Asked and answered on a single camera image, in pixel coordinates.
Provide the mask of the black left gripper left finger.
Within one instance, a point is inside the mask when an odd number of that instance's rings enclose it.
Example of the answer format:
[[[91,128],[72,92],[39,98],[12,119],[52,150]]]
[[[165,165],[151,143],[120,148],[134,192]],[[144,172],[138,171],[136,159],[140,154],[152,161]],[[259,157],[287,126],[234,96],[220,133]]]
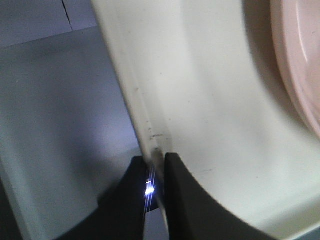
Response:
[[[143,157],[133,157],[117,187],[98,209],[59,239],[142,240],[147,169]]]

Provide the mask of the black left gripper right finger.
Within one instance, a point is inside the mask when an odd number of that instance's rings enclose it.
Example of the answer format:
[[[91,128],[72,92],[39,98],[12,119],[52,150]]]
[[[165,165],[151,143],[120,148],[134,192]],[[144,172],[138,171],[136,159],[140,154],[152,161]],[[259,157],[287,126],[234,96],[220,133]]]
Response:
[[[171,240],[270,240],[213,199],[177,153],[164,158],[164,204]]]

